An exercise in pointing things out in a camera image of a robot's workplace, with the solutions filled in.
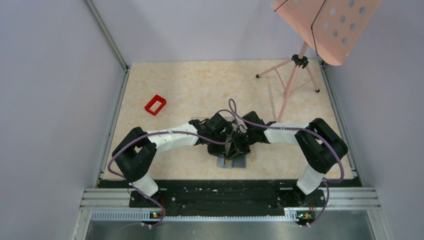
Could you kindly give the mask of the beige leather card holder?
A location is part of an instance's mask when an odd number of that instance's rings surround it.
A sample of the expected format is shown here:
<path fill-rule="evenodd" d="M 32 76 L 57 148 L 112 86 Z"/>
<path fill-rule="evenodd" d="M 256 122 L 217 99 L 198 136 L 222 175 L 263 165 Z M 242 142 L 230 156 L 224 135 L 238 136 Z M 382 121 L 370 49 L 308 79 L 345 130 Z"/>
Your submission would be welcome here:
<path fill-rule="evenodd" d="M 245 169 L 247 168 L 247 156 L 241 155 L 232 159 L 232 167 L 225 167 L 224 159 L 222 156 L 217 157 L 217 166 L 222 169 Z"/>

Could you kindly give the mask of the clear plastic card box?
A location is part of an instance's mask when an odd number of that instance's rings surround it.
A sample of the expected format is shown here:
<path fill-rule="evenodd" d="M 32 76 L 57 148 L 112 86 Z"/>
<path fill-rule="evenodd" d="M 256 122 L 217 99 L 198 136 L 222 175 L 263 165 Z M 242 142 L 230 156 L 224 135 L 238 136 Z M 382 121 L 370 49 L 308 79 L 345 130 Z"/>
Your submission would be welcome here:
<path fill-rule="evenodd" d="M 232 122 L 234 120 L 234 118 L 232 116 L 224 116 L 223 117 L 227 122 Z M 204 121 L 206 119 L 211 119 L 211 117 L 203 117 L 203 116 L 194 116 L 191 118 L 191 120 L 199 120 L 199 121 Z"/>

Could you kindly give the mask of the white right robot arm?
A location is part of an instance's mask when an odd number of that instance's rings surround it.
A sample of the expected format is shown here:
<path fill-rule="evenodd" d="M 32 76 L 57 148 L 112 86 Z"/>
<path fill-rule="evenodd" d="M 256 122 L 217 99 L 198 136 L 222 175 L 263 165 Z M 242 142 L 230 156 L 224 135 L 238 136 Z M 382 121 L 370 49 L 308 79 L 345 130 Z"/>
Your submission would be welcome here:
<path fill-rule="evenodd" d="M 297 180 L 293 200 L 299 206 L 307 206 L 314 198 L 313 192 L 322 182 L 340 183 L 345 178 L 341 162 L 348 153 L 347 144 L 322 118 L 308 124 L 265 124 L 255 111 L 235 117 L 244 122 L 247 131 L 241 145 L 289 144 L 300 147 L 307 166 Z"/>

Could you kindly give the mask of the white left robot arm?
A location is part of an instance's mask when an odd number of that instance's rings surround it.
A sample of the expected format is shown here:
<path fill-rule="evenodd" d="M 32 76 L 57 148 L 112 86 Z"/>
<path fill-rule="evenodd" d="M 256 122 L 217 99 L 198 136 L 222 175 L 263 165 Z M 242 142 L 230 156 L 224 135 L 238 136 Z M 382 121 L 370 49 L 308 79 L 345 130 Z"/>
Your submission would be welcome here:
<path fill-rule="evenodd" d="M 149 207 L 160 202 L 157 183 L 149 168 L 155 155 L 185 146 L 208 145 L 211 155 L 222 156 L 230 143 L 234 123 L 216 113 L 211 118 L 192 119 L 181 126 L 157 131 L 135 127 L 129 131 L 111 154 L 110 163 L 119 169 L 117 175 L 141 192 Z"/>

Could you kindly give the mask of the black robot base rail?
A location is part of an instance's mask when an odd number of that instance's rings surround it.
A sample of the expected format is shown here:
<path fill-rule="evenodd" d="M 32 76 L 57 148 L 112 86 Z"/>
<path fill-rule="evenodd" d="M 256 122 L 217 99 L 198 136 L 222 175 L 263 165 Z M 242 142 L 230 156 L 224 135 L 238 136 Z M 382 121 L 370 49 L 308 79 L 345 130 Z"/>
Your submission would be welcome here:
<path fill-rule="evenodd" d="M 327 195 L 317 189 L 309 195 L 296 180 L 157 180 L 159 190 L 142 196 L 126 180 L 101 180 L 101 189 L 124 188 L 129 207 L 152 208 L 151 217 L 265 217 L 283 216 L 286 208 L 304 208 L 309 218 L 324 207 Z"/>

